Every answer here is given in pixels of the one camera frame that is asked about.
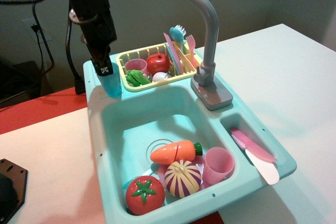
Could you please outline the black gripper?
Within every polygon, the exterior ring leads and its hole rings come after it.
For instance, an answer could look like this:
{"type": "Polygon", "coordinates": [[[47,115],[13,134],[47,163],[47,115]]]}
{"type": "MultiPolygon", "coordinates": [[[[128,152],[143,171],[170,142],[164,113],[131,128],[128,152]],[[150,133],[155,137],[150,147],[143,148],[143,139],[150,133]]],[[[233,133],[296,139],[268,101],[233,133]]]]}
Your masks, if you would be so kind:
{"type": "Polygon", "coordinates": [[[117,39],[109,0],[69,0],[91,51],[91,62],[98,76],[113,74],[109,57],[110,44],[117,39]]]}

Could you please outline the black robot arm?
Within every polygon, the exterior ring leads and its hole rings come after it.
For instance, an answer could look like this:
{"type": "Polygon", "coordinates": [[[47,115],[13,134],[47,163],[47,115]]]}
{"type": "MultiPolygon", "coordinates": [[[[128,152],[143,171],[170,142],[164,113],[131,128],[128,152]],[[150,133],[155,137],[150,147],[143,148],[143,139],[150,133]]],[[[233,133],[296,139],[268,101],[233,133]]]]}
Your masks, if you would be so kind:
{"type": "MultiPolygon", "coordinates": [[[[3,5],[33,4],[43,0],[1,1],[3,5]]],[[[117,39],[109,0],[69,0],[70,20],[82,30],[96,74],[105,77],[114,74],[109,58],[110,44],[117,39]]]]}

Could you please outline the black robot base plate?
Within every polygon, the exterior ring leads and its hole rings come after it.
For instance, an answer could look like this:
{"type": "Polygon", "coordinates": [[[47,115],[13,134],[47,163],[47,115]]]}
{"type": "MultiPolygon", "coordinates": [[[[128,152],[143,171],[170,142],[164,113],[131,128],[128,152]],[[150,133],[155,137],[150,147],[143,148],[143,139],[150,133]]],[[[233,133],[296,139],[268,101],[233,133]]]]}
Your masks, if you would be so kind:
{"type": "Polygon", "coordinates": [[[1,223],[8,223],[25,202],[28,170],[1,159],[1,223]]]}

